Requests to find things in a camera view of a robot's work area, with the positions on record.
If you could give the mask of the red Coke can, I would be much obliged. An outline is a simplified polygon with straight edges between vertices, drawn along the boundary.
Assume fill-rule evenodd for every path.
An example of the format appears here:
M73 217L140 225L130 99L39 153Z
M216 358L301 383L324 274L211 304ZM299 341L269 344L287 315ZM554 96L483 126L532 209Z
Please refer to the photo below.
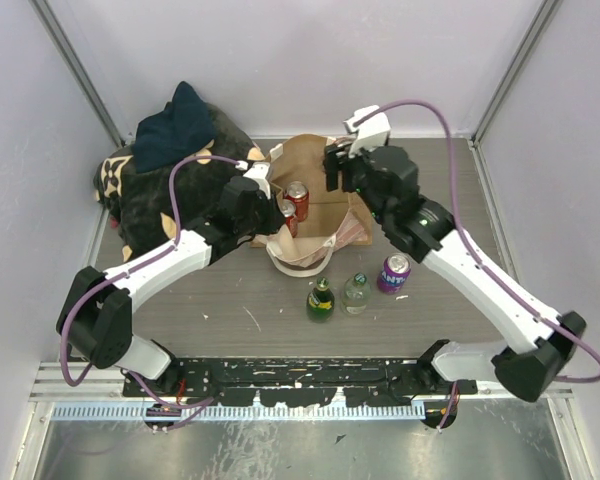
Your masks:
M309 214L309 189L300 181L289 183L284 192L284 198L290 200L296 209L299 222L304 222Z
M296 205L292 200L284 198L280 203L280 211L284 216L285 224L292 238L298 233L298 218L296 214Z

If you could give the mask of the tan canvas tote bag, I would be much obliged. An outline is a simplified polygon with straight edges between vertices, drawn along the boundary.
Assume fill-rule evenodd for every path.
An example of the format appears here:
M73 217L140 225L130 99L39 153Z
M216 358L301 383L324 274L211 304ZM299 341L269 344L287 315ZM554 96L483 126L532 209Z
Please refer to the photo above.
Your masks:
M295 237L282 228L251 242L290 277L316 276L338 250L372 243L372 217L364 202L354 193L326 190L325 148L334 142L332 137L302 134L273 147L266 157L272 164L272 190L279 200L294 181L308 188L308 216L298 224Z

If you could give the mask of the green Perrier bottle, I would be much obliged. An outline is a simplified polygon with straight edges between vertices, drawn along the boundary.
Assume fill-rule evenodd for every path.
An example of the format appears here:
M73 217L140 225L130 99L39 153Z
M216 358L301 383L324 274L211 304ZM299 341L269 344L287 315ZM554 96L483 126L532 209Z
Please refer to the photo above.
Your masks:
M320 277L306 299L308 318L317 323L328 321L335 309L335 296L326 277Z

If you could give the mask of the clear glass Chang bottle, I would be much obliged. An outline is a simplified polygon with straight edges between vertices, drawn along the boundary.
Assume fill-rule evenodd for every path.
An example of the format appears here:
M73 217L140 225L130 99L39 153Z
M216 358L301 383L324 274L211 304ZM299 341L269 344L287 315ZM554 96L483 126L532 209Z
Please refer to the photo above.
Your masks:
M342 310L348 315L359 315L366 309L371 296L367 276L358 272L349 278L341 294Z

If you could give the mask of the purple Fanta can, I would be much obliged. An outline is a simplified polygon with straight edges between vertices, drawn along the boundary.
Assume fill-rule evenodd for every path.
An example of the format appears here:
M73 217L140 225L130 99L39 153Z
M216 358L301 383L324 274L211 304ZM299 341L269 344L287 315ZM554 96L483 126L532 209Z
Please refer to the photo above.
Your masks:
M403 253L388 256L377 277L377 287L385 294L400 291L411 273L411 263Z

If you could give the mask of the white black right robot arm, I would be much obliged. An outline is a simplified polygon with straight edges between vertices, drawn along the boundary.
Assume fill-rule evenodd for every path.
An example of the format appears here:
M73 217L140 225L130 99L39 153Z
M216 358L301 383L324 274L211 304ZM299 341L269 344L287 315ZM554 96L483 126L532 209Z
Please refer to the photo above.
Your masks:
M334 143L324 155L327 189L357 194L394 247L455 287L502 336L495 343L436 342L418 360L422 388L439 394L453 381L496 381L536 401L572 358L585 320L533 298L480 252L445 207L421 194L418 167L402 148L355 152L349 142Z

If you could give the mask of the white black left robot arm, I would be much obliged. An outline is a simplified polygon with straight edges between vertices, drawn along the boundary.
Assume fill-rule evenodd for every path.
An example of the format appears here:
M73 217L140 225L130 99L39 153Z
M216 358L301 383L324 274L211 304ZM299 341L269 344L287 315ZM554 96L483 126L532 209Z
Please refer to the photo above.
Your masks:
M232 178L213 214L192 220L174 239L108 271L88 266L75 275L56 324L61 351L74 349L97 369L131 370L156 395L171 395L179 387L180 372L165 348L134 334L134 313L180 278L283 224L266 179Z

